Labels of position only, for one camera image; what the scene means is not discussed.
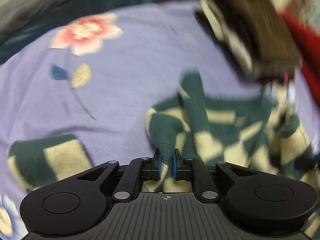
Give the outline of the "green cream checkered sweater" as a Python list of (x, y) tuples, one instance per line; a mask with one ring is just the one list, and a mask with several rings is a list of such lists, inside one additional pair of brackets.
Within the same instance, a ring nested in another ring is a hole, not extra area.
[[(269, 84), (250, 100), (204, 94), (198, 73), (148, 109), (145, 130), (162, 155), (160, 181), (114, 202), (116, 160), (44, 184), (18, 207), (22, 239), (319, 239), (319, 159), (290, 87)], [(172, 155), (215, 167), (218, 202), (176, 181)]]

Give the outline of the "brown folded clothes stack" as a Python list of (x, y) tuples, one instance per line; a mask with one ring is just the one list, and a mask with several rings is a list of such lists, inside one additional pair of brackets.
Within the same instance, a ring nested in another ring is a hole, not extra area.
[(300, 53), (271, 0), (199, 0), (215, 38), (252, 80), (292, 80)]

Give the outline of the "purple floral bed sheet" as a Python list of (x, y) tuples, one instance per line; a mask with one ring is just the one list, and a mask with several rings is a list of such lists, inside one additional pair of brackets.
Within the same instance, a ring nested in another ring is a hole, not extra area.
[(97, 50), (50, 48), (53, 29), (1, 66), (1, 239), (26, 235), (18, 207), (28, 191), (110, 159), (151, 155), (147, 110), (175, 95), (185, 72), (198, 70), (210, 96), (262, 93), (196, 20), (198, 6), (186, 0), (91, 16), (72, 30), (83, 37), (110, 20), (117, 32)]

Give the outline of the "teal blue blanket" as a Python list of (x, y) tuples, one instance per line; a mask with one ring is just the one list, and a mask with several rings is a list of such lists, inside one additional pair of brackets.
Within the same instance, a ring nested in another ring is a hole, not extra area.
[(1, 6), (1, 63), (44, 33), (86, 16), (149, 0), (10, 0)]

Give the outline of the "red garment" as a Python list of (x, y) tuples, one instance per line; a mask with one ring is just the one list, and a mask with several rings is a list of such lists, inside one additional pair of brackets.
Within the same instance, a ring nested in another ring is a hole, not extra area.
[(286, 23), (291, 36), (300, 51), (302, 56), (302, 73), (308, 83), (313, 99), (319, 106), (319, 34), (314, 32), (310, 27), (299, 22), (299, 20), (292, 18), (288, 13), (281, 13), (279, 16)]

